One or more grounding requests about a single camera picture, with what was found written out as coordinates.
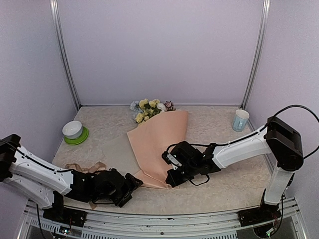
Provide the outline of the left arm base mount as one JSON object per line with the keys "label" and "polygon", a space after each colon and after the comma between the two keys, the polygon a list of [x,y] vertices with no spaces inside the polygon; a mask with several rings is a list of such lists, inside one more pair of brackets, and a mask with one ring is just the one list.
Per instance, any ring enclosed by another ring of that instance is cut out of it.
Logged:
{"label": "left arm base mount", "polygon": [[87,213],[85,211],[70,208],[63,208],[62,211],[59,212],[56,209],[51,208],[43,211],[43,217],[54,222],[82,228],[86,221]]}

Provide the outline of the blue hydrangea fake flower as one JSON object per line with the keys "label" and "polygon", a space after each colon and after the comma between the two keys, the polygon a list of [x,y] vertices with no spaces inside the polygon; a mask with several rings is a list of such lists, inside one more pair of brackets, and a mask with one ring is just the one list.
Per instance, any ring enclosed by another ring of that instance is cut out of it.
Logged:
{"label": "blue hydrangea fake flower", "polygon": [[135,120],[136,116],[140,113],[139,101],[133,101],[129,109],[132,111],[133,119]]}

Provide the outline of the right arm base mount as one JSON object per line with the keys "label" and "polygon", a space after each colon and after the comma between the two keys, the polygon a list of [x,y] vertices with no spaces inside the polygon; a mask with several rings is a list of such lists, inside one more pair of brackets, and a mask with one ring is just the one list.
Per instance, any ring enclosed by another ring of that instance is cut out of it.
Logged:
{"label": "right arm base mount", "polygon": [[238,212],[238,218],[242,227],[271,221],[280,217],[281,212],[278,206],[259,206]]}

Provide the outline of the tan satin ribbon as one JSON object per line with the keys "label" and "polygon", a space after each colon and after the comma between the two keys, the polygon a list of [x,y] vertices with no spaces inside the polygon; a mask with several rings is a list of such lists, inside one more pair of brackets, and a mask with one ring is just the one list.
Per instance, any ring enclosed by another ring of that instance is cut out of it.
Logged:
{"label": "tan satin ribbon", "polygon": [[71,169],[71,170],[75,170],[77,172],[81,172],[81,173],[96,173],[99,171],[103,171],[106,170],[106,165],[100,161],[98,161],[97,163],[95,163],[94,165],[92,165],[89,168],[85,168],[85,167],[81,167],[79,164],[76,163],[69,163],[65,165],[66,169]]}

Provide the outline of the yellow rose fake flower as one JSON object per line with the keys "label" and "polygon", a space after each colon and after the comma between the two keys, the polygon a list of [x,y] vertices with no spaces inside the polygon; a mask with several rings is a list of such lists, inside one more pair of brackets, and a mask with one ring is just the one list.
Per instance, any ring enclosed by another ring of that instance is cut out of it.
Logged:
{"label": "yellow rose fake flower", "polygon": [[161,109],[158,108],[160,100],[154,99],[149,101],[148,99],[143,99],[138,102],[138,113],[135,117],[135,121],[138,124],[141,124],[155,115],[161,112]]}

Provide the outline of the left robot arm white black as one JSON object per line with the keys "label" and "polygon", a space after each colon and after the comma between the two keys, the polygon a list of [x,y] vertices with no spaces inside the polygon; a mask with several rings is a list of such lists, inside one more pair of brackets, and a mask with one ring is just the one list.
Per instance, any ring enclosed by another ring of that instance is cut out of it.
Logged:
{"label": "left robot arm white black", "polygon": [[84,203],[103,200],[122,207],[143,184],[132,174],[122,175],[114,168],[94,173],[59,168],[29,152],[16,134],[0,141],[0,180],[24,192],[42,209],[49,209],[61,222],[70,216],[61,204],[64,197]]}

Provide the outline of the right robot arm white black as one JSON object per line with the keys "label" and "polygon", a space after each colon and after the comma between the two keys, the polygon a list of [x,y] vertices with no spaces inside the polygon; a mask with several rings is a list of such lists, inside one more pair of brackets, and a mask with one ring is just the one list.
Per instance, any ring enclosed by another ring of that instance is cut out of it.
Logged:
{"label": "right robot arm white black", "polygon": [[270,183],[264,191],[262,205],[255,210],[255,217],[265,221],[281,201],[282,195],[304,160],[318,151],[304,155],[302,138],[299,132],[289,126],[278,115],[295,105],[287,106],[267,119],[265,125],[252,133],[227,143],[205,145],[203,152],[199,144],[182,141],[170,145],[162,154],[162,159],[173,166],[167,171],[166,183],[172,187],[186,181],[191,182],[198,174],[209,177],[228,166],[243,160],[265,154],[274,155],[277,165]]}

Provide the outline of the mauve bud fake flower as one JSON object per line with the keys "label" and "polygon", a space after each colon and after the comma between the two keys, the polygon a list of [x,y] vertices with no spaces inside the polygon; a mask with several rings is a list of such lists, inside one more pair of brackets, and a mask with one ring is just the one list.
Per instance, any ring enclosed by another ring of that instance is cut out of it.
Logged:
{"label": "mauve bud fake flower", "polygon": [[174,103],[172,101],[166,101],[164,103],[164,106],[165,106],[167,112],[175,111]]}

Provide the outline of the beige wrapping paper sheet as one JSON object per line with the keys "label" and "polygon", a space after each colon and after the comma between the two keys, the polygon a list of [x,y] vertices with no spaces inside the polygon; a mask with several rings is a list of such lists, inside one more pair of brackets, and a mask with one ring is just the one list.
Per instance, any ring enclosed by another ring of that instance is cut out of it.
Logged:
{"label": "beige wrapping paper sheet", "polygon": [[102,147],[108,168],[131,173],[143,187],[171,189],[165,180],[172,166],[161,157],[166,149],[186,139],[187,111],[160,113]]}

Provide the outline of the white rose fake flower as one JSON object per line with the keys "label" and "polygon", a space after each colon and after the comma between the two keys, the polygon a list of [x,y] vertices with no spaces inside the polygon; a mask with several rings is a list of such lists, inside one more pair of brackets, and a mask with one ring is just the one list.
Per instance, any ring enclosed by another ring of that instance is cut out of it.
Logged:
{"label": "white rose fake flower", "polygon": [[161,113],[166,112],[167,108],[163,103],[158,103],[157,108],[160,110]]}

